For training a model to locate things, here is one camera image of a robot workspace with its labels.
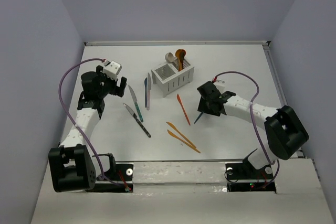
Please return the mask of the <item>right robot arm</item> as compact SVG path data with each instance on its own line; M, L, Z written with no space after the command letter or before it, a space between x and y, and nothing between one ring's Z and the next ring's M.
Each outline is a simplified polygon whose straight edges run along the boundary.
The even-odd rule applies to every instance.
M201 95L199 112L233 116L266 132L267 143L261 143L260 148L248 154L241 166L248 178L255 177L262 168L279 159L288 160L309 139L308 132L290 106L272 108L250 102L231 91L221 93L222 88L212 81L197 90Z

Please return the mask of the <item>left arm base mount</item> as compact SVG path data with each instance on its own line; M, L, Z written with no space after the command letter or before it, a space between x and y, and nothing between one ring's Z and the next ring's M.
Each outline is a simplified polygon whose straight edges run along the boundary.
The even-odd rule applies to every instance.
M88 193L132 193L133 192L133 163L117 163L116 171L109 169L105 172L105 179L96 181L93 189Z

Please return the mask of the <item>beige long spoon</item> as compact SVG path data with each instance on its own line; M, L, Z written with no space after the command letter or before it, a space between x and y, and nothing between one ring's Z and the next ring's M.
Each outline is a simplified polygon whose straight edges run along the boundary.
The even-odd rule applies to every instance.
M177 58L171 52L165 54L165 60L166 62L171 63L177 70L179 70Z

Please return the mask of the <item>blue plastic knife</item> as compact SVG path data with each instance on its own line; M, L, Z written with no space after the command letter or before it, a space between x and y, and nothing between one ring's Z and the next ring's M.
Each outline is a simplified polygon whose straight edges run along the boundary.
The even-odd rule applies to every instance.
M148 79L144 79L144 104L145 108L147 108L147 85L148 85Z

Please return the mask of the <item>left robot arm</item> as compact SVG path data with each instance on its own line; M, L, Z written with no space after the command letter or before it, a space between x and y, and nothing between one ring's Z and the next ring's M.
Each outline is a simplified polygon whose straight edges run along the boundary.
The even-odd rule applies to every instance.
M118 79L122 66L115 61L103 61L95 71L81 75L82 92L76 117L70 117L72 127L57 148L51 148L48 161L52 184L57 193L93 189L96 180L111 179L116 166L101 162L90 137L102 118L107 95L122 97L127 85L125 77ZM98 173L94 165L98 163Z

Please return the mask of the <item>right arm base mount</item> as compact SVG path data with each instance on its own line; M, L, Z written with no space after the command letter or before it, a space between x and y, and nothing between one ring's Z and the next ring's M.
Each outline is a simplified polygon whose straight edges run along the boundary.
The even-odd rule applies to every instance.
M247 167L243 163L228 163L225 166L224 177L227 181L228 192L276 192L271 166L261 169Z

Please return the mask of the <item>blue plastic spoon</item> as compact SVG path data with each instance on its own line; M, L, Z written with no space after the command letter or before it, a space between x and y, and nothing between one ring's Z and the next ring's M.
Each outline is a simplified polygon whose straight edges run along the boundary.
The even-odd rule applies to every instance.
M198 117L196 118L196 120L194 121L194 124L196 124L196 122L201 118L201 116L204 114L204 112L201 112Z

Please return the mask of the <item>orange-red plastic spoon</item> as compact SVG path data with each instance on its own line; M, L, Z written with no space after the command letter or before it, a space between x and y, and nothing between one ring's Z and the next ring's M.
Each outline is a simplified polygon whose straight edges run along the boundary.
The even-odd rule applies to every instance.
M180 54L179 54L179 71L183 70L185 55L186 55L186 51L184 49L182 49Z

